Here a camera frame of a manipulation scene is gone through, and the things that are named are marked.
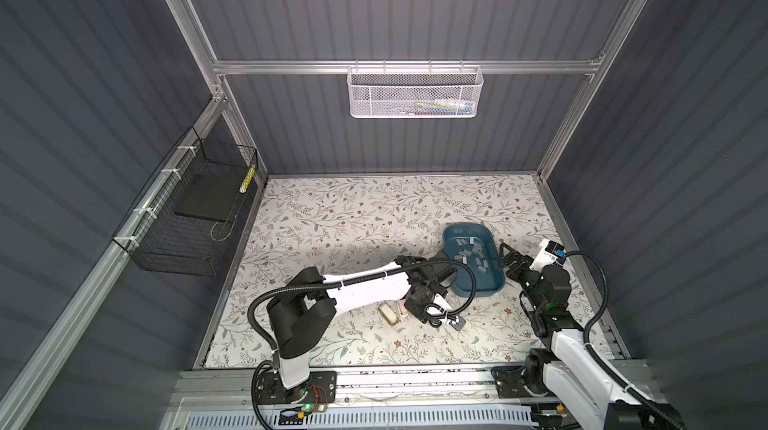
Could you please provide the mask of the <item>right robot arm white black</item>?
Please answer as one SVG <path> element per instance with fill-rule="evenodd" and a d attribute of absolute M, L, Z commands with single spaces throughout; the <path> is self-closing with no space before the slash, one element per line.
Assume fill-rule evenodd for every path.
<path fill-rule="evenodd" d="M 567 251 L 548 239 L 541 242 L 535 257 L 506 243 L 499 246 L 498 254 L 507 278 L 520 285 L 521 308 L 543 344 L 526 356 L 520 373 L 526 392 L 554 394 L 583 429 L 685 427 L 674 407 L 641 391 L 591 343 L 591 330 L 606 312 L 609 300 L 605 273 L 596 258 L 580 250 Z M 592 262 L 603 285 L 602 302 L 584 325 L 568 310 L 572 286 L 564 264 L 571 257 Z"/>

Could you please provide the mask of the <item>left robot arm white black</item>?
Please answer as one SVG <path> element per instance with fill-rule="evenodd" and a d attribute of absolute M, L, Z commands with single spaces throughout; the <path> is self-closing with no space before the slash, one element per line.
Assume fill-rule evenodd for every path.
<path fill-rule="evenodd" d="M 289 394 L 310 382 L 309 353 L 339 316 L 374 304 L 399 302 L 417 321 L 460 330 L 468 297 L 454 309 L 443 283 L 458 266 L 440 254 L 431 259 L 399 256 L 380 268 L 348 275 L 322 275 L 315 267 L 301 270 L 288 284 L 256 297 L 246 316 L 272 356 L 264 363 Z"/>

